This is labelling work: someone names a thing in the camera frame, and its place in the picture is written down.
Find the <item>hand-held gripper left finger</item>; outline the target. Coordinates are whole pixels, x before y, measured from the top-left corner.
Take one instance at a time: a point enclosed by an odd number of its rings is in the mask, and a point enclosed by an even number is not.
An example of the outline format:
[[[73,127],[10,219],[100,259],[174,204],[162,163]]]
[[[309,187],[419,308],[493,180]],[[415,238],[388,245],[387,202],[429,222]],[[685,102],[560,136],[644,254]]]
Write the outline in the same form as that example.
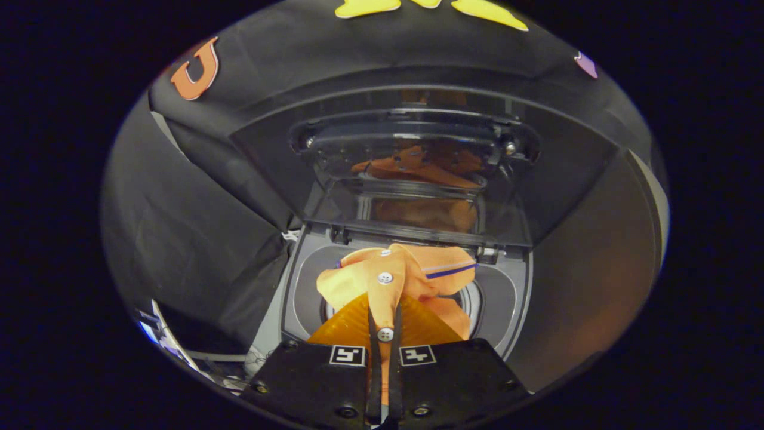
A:
[[[257,413],[289,426],[373,426],[381,419],[380,348],[368,296],[307,341],[284,340],[242,391]]]

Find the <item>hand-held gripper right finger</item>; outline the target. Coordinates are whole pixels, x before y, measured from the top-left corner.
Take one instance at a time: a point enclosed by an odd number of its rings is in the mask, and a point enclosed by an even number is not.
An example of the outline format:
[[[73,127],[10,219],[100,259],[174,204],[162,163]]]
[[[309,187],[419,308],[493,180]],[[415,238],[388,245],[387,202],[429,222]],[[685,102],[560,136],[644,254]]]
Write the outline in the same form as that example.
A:
[[[464,340],[423,303],[399,302],[389,370],[390,414],[401,426],[481,426],[531,397],[483,338]]]

